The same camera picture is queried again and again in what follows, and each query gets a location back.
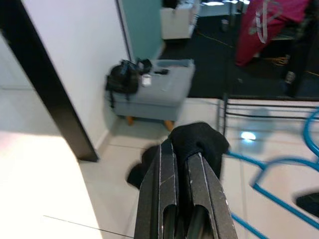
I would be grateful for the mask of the blue plastic clothes hanger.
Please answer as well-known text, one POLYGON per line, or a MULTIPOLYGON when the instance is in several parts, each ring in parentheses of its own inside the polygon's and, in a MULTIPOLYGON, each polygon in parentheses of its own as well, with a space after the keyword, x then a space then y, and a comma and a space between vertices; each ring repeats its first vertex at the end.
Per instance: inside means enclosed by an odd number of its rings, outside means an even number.
POLYGON ((251 181, 250 187, 266 199, 275 203, 319 232, 319 217, 316 217, 303 209, 300 211, 299 209, 291 206, 281 198, 261 187, 261 182, 266 177, 267 173, 272 170, 272 168, 277 166, 294 165, 298 167, 309 168, 319 174, 319 145, 315 144, 311 135, 311 125, 315 120, 319 120, 319 107, 316 107, 315 110, 305 118, 304 128, 302 131, 304 144, 317 157, 315 160, 308 160, 296 156, 282 156, 279 158, 274 158, 270 161, 261 161, 232 151, 228 151, 224 155, 228 158, 237 159, 258 167, 259 171, 251 181))

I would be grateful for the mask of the black vertical post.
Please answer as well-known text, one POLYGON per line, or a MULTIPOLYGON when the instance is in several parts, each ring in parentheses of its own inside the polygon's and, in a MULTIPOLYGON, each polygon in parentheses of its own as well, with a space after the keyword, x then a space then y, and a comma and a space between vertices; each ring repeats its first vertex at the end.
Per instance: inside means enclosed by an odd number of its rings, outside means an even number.
POLYGON ((21 0, 0 0, 0 34, 76 158, 97 162, 98 154, 21 0))

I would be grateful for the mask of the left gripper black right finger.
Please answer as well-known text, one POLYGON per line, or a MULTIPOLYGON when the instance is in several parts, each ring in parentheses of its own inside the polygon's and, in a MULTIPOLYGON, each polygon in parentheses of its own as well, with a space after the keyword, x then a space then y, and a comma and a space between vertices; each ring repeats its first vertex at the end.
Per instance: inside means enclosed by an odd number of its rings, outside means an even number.
POLYGON ((186 162, 191 220, 187 239, 237 239, 224 190, 206 159, 197 153, 186 162))

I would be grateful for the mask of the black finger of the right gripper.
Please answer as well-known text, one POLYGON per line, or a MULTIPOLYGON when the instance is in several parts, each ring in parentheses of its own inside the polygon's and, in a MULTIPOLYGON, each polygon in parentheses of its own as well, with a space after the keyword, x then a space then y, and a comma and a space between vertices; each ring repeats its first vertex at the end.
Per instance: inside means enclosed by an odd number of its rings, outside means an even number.
POLYGON ((319 217, 319 193, 310 193, 297 197, 296 205, 308 213, 319 217))

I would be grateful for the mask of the black shirt with white band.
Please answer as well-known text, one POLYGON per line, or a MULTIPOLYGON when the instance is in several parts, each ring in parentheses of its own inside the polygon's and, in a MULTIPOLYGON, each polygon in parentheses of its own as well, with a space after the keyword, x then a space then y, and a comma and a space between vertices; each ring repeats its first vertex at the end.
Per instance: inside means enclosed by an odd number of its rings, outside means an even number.
MULTIPOLYGON (((222 168, 222 155, 227 153, 230 147, 227 139, 209 124, 203 121, 181 125, 172 130, 167 137, 173 146, 177 157, 178 175, 183 176, 184 165, 188 158, 200 153, 209 166, 220 178, 222 168)), ((156 155, 159 145, 148 147, 141 156, 141 162, 134 165, 128 172, 126 182, 139 189, 141 183, 156 155)))

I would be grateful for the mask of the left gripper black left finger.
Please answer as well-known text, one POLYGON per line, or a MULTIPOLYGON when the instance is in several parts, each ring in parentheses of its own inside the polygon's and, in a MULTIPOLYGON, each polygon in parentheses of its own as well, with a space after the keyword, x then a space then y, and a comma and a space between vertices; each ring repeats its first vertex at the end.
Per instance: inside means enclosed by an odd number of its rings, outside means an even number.
POLYGON ((134 239, 174 239, 177 209, 176 156, 166 139, 141 184, 134 239))

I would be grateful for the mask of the red hanging garment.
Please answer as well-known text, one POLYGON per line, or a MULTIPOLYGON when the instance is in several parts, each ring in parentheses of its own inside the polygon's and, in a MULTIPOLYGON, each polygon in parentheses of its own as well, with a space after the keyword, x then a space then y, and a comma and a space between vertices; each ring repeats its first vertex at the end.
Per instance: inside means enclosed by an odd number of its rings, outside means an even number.
POLYGON ((250 0, 246 13, 241 18, 241 26, 236 44, 235 64, 247 65, 254 56, 268 46, 281 31, 290 23, 301 23, 306 8, 311 0, 277 0, 283 7, 282 14, 268 24, 268 40, 265 44, 259 41, 257 34, 248 33, 256 8, 262 0, 250 0))

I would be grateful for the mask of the black bag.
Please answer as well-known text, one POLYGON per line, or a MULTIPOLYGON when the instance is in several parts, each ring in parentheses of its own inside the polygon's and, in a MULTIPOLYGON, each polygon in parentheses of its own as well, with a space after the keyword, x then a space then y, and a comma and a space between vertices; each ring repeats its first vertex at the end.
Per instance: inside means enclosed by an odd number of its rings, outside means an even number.
POLYGON ((137 59, 134 63, 129 60, 122 60, 119 65, 114 66, 106 77, 105 90, 109 92, 110 106, 115 108, 114 93, 125 96, 127 102, 130 95, 136 94, 139 88, 140 77, 152 69, 149 59, 137 59))

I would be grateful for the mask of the white low cabinet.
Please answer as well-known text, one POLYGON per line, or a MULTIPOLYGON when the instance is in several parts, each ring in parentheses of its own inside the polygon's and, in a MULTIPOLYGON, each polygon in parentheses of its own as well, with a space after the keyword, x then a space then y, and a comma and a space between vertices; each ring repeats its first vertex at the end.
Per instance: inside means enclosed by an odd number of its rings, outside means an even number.
POLYGON ((185 3, 175 9, 160 10, 161 36, 163 40, 190 39, 199 17, 200 5, 185 3))

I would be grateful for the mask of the grey upholstered ottoman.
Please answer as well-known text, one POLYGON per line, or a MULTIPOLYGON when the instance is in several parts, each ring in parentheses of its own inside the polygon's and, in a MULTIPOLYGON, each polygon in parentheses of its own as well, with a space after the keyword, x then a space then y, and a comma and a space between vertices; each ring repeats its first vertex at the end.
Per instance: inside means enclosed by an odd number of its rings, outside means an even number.
POLYGON ((180 114, 184 100, 189 94, 195 72, 193 59, 157 59, 152 60, 152 85, 143 87, 140 80, 136 94, 130 95, 127 102, 125 96, 114 93, 114 112, 126 117, 128 124, 133 118, 161 120, 168 131, 172 131, 174 122, 180 114), (154 71, 168 69, 167 75, 156 75, 154 71))

